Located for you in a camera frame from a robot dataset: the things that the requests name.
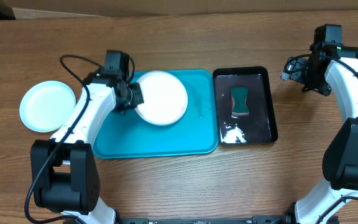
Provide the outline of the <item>pink plate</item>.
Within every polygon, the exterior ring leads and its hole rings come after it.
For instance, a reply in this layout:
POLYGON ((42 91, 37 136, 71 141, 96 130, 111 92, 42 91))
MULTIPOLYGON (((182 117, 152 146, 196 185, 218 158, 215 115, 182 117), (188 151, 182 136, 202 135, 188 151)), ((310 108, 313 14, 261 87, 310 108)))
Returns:
POLYGON ((155 70, 141 75, 137 83, 144 102, 135 110, 143 120, 157 126, 168 126, 183 117, 188 106, 188 94, 177 77, 155 70))

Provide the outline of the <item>green and pink sponge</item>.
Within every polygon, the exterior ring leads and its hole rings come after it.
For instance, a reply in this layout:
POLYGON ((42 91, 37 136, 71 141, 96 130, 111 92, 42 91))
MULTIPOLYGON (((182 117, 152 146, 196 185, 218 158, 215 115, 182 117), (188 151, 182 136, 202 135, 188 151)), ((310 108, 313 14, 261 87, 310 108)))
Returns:
POLYGON ((248 96, 248 89, 243 86, 236 86, 231 88, 232 100, 232 116, 247 116, 249 109, 246 105, 248 96))

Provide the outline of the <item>light blue plate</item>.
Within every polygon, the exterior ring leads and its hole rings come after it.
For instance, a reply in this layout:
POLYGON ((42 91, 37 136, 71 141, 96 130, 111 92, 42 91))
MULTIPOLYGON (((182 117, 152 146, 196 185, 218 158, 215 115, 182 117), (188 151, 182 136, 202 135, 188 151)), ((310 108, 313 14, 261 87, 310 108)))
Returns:
POLYGON ((23 96, 19 115, 23 124, 39 133, 59 129, 76 105, 73 90, 65 83, 50 80, 36 84, 23 96))

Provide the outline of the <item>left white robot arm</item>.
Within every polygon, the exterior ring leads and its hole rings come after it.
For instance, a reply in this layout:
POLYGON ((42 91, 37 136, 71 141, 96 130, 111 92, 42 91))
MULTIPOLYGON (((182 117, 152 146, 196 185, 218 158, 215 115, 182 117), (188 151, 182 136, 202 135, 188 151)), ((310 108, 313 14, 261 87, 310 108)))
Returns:
POLYGON ((36 140, 30 149, 32 185, 25 200, 57 213, 56 220, 73 223, 116 223, 115 209, 101 197, 93 144, 107 115, 143 102, 140 85, 122 75, 95 73, 80 82, 81 97, 68 121, 49 140, 36 140))

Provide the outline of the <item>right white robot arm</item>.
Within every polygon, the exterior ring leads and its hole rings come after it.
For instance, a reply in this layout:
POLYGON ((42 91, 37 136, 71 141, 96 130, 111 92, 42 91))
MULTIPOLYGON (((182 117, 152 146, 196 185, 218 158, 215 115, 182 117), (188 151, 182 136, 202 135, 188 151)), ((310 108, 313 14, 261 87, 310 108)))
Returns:
POLYGON ((303 92, 334 92, 343 122, 324 153, 322 179, 288 209, 282 222, 337 223, 335 213, 358 201, 358 48, 325 45, 290 57, 281 78, 302 83, 303 92))

